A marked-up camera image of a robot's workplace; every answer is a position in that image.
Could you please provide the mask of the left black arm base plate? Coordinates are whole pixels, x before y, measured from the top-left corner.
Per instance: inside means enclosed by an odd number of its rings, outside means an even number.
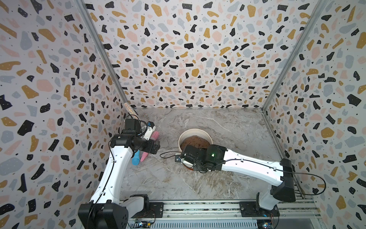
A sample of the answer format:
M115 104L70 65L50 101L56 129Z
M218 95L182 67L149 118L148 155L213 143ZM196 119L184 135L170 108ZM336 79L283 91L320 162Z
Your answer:
M152 219L159 219L163 217L163 210L164 210L164 203L163 202L149 202L147 205L143 207L140 212L131 213L129 211L129 218L152 218Z

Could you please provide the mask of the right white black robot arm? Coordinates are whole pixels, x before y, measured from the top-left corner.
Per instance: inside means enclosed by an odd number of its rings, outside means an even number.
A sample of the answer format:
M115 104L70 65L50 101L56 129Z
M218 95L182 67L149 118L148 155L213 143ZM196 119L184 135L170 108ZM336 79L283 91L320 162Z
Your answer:
M268 188L258 193L256 203L260 209L273 210L279 202L296 201L292 163L286 158L279 162L265 161L218 145L208 148L187 145L179 158L184 166L200 173L229 171L267 182Z

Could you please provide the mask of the cream ceramic pot with mud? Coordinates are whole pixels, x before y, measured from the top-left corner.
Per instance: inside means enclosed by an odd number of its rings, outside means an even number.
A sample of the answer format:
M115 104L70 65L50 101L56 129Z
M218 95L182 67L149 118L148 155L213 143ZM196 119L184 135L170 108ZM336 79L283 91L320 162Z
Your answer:
M178 139L179 154L183 152L187 145L196 148L207 148L213 143L211 136L201 129L189 129L184 131Z

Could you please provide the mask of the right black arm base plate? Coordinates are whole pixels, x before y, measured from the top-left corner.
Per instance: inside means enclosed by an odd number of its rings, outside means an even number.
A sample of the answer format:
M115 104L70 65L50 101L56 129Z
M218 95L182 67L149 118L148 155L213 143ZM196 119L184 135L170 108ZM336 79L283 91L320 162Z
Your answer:
M239 202L239 209L242 217L279 217L280 213L276 207L272 210L265 210L259 207L255 201Z

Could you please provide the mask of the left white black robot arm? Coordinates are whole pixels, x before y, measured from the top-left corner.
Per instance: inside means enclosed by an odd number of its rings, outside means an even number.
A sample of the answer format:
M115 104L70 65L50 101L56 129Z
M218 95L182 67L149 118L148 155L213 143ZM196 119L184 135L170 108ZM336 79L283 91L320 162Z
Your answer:
M136 151L156 154L157 140L136 134L115 134L110 143L110 156L102 179L89 203L82 204L78 216L86 229L126 229L132 217L145 217L151 213L146 194L132 195L120 201L122 181L128 164Z

